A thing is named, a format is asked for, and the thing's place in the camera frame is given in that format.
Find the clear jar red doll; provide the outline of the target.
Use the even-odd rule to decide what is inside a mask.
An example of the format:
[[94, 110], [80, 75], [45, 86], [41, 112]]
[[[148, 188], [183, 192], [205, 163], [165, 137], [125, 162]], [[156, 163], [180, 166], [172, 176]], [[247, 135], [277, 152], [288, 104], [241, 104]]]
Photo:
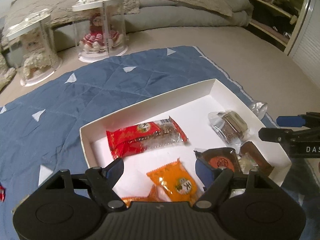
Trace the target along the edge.
[[77, 0], [72, 6], [78, 59], [93, 63], [127, 51], [124, 0]]

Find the blue quilted triangle mat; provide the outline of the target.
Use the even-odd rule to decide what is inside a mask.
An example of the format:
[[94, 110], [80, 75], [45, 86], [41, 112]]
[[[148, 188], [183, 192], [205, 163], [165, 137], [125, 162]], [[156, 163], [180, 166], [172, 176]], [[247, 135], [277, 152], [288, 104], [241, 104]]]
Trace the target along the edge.
[[241, 101], [253, 100], [194, 47], [113, 57], [63, 74], [1, 107], [1, 239], [17, 239], [13, 209], [38, 187], [40, 168], [86, 169], [82, 125], [197, 81], [216, 78]]

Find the clear brown cake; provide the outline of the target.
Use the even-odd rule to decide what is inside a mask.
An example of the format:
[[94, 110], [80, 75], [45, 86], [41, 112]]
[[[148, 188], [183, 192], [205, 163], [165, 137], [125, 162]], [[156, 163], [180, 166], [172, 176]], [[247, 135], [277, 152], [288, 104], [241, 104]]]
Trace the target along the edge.
[[241, 145], [248, 135], [248, 125], [235, 111], [210, 112], [208, 120], [216, 134], [228, 145]]

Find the orange twisted dough snack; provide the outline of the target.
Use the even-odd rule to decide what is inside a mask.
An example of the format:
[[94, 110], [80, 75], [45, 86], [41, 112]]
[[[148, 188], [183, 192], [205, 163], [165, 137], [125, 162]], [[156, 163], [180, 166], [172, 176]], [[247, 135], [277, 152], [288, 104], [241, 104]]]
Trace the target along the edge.
[[199, 198], [197, 184], [179, 158], [146, 175], [164, 190], [172, 202], [189, 202], [193, 205]]

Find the grey folded duvet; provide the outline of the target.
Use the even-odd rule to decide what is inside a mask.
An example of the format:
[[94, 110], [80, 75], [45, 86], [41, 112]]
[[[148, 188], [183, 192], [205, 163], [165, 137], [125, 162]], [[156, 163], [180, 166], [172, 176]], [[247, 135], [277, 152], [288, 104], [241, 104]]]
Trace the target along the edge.
[[[232, 16], [221, 15], [201, 7], [171, 0], [139, 0], [139, 13], [125, 14], [125, 28], [128, 33], [167, 27], [245, 27], [249, 24], [253, 5], [249, 0], [226, 0], [232, 9]], [[70, 38], [61, 41], [62, 32], [70, 33], [66, 23], [57, 27], [55, 42], [58, 50], [72, 47]]]

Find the small red candy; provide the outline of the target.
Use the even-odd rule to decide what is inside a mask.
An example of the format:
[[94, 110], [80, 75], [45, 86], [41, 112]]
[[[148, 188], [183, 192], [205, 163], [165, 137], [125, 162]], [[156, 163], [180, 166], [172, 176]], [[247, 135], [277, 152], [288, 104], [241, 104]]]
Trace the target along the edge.
[[5, 201], [5, 188], [0, 185], [0, 202], [4, 202]]

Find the black orange snack packet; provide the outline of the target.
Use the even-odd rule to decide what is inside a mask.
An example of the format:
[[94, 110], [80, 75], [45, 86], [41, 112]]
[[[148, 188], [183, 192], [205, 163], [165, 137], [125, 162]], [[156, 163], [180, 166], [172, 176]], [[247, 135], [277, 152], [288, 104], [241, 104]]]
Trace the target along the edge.
[[241, 173], [241, 167], [236, 155], [236, 151], [231, 147], [211, 148], [205, 151], [195, 149], [197, 159], [208, 164], [215, 169], [230, 169], [234, 173]]

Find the right wooden shelf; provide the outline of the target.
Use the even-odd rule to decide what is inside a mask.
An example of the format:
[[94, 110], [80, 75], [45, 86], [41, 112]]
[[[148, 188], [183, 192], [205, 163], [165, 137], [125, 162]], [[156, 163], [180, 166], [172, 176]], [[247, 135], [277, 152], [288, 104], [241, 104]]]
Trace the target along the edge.
[[252, 19], [246, 29], [289, 55], [311, 0], [249, 0]]

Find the clear jar white doll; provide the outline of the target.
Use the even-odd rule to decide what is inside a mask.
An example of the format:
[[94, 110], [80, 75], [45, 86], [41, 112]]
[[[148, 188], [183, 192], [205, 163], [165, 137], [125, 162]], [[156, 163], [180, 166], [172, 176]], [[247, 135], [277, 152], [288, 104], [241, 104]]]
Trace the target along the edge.
[[10, 26], [6, 38], [22, 86], [41, 83], [61, 66], [48, 9], [29, 14], [20, 23]]

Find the white cardboard tray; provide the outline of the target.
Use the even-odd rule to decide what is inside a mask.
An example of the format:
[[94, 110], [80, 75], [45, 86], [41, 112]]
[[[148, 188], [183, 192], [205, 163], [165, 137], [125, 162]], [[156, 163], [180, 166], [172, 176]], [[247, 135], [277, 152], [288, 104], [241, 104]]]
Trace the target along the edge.
[[281, 185], [291, 167], [291, 161], [282, 147], [259, 139], [263, 123], [226, 86], [216, 79], [201, 81], [115, 111], [80, 128], [80, 140], [88, 167], [106, 167], [112, 156], [107, 131], [148, 121], [173, 118], [188, 138], [186, 144], [175, 144], [150, 150], [124, 159], [124, 173], [114, 186], [120, 197], [147, 196], [152, 181], [147, 173], [165, 164], [179, 160], [192, 177], [195, 173], [196, 148], [223, 147], [224, 143], [209, 124], [211, 112], [235, 111], [246, 122], [250, 140], [269, 164], [273, 166], [270, 178]]

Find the red snack packet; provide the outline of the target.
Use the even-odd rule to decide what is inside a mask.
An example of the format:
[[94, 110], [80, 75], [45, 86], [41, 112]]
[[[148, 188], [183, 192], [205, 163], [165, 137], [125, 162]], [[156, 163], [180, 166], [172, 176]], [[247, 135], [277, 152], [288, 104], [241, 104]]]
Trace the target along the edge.
[[171, 117], [106, 131], [113, 159], [188, 141], [186, 134]]

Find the fluffy white pillow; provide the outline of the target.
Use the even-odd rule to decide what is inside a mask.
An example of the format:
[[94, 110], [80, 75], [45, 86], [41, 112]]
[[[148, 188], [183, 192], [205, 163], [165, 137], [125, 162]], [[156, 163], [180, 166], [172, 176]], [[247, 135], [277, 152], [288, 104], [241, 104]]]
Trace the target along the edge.
[[7, 65], [6, 59], [0, 54], [0, 91], [15, 77], [16, 69]]

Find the brown square snack packet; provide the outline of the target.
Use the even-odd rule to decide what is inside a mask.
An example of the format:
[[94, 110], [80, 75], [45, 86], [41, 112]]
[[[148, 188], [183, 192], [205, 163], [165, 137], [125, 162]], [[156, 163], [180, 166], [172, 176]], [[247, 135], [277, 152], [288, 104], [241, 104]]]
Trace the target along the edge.
[[239, 164], [244, 174], [248, 174], [249, 170], [256, 169], [269, 176], [274, 169], [251, 141], [245, 142], [240, 147]]

